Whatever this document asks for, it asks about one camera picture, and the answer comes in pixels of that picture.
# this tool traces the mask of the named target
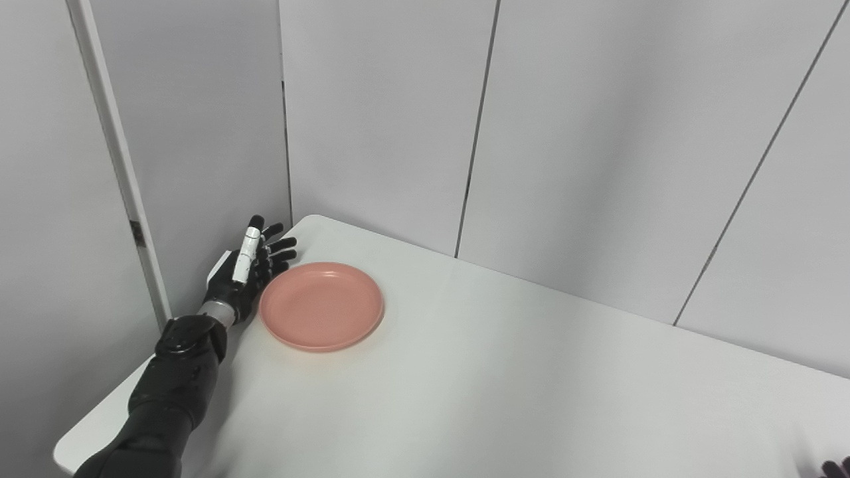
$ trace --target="gray wall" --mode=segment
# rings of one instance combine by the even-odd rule
[[[296,219],[673,323],[843,4],[281,0]],[[680,325],[850,376],[848,21]]]
[[[56,441],[150,353],[156,320],[63,2],[0,2],[0,464]]]
[[[254,213],[289,225],[275,0],[92,0],[172,313]]]
[[[849,60],[845,13],[679,322],[845,377]]]

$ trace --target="table surface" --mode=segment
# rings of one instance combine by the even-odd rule
[[[383,321],[329,354],[237,326],[184,478],[815,478],[850,453],[844,378],[332,219],[291,234],[297,263],[372,276]],[[60,467],[115,436],[143,367],[59,441]]]

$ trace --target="black forearm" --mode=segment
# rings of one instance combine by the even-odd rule
[[[127,422],[75,478],[178,477],[190,432],[213,396],[225,348],[226,331],[209,316],[170,321],[130,395]]]

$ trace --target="door hinge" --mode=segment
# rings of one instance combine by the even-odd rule
[[[145,247],[145,234],[142,233],[142,225],[138,221],[130,221],[130,230],[133,232],[133,239],[136,241],[137,248]]]

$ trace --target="pink plate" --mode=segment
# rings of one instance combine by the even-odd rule
[[[314,262],[277,276],[260,298],[260,316],[284,344],[330,352],[356,344],[377,327],[383,296],[360,269]]]

